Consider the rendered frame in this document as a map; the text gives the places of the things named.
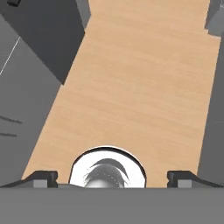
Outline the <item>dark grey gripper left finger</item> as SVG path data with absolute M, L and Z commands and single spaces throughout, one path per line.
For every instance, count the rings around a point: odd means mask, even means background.
M 58 172 L 57 171 L 35 171 L 25 179 L 2 185 L 7 187 L 30 187 L 30 188 L 57 188 Z

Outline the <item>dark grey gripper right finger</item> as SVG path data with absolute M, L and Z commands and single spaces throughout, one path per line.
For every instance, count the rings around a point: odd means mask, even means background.
M 215 184 L 210 181 L 198 178 L 191 171 L 168 171 L 168 188 L 202 188 L 202 187 L 220 187 L 224 185 Z

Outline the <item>white round object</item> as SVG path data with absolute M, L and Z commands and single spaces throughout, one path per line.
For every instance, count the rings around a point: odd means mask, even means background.
M 86 188 L 145 188 L 147 176 L 131 153 L 103 145 L 86 150 L 75 159 L 68 183 Z

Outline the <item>grey cupboard run, dark worktop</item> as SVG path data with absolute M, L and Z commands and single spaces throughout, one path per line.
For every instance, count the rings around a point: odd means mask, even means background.
M 89 0 L 0 0 L 0 186 L 20 180 L 91 17 Z

